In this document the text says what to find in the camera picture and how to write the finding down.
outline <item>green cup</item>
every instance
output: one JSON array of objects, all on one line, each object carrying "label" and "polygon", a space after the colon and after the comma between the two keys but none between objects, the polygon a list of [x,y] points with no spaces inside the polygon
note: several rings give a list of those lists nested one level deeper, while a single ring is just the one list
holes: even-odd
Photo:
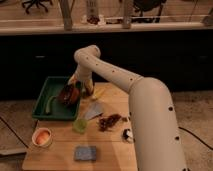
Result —
[{"label": "green cup", "polygon": [[73,130],[80,134],[83,134],[87,127],[87,120],[86,119],[76,119],[73,122]]}]

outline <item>cabinet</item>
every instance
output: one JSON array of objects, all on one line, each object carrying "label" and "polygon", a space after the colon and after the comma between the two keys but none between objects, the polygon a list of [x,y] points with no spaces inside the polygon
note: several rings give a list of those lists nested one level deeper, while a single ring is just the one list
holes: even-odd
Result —
[{"label": "cabinet", "polygon": [[103,60],[159,78],[172,91],[212,89],[212,40],[213,30],[1,36],[0,99],[37,98],[45,78],[72,75],[74,52],[91,44]]}]

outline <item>orange bowl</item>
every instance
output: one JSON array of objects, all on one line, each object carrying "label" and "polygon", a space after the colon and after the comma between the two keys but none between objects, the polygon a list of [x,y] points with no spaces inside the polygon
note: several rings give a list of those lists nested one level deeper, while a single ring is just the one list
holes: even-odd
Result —
[{"label": "orange bowl", "polygon": [[33,133],[32,142],[38,147],[48,147],[52,143],[51,131],[48,128],[38,128]]}]

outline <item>wooden table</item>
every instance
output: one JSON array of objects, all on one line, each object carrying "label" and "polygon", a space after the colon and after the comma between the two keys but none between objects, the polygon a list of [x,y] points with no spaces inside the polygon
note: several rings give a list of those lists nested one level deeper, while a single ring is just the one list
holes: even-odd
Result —
[{"label": "wooden table", "polygon": [[[128,117],[128,95],[110,83],[96,83],[95,91],[104,90],[98,99],[104,108],[103,116],[118,113]],[[79,117],[89,109],[91,98],[82,99]],[[119,121],[111,131],[100,132],[98,119],[88,122],[86,132],[75,133],[72,122],[39,121],[38,127],[47,127],[53,134],[53,143],[48,148],[29,146],[23,170],[71,170],[71,171],[136,171],[134,144],[121,138],[125,128],[131,128],[130,122]],[[97,147],[95,162],[77,162],[73,159],[74,149],[79,145]]]}]

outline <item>red object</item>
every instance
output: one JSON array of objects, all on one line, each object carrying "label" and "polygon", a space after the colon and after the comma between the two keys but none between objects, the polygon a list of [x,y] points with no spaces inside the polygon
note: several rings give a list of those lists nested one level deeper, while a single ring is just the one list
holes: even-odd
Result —
[{"label": "red object", "polygon": [[42,131],[37,136],[35,142],[38,145],[42,145],[42,144],[45,144],[45,142],[47,142],[49,138],[50,138],[50,133],[48,131]]}]

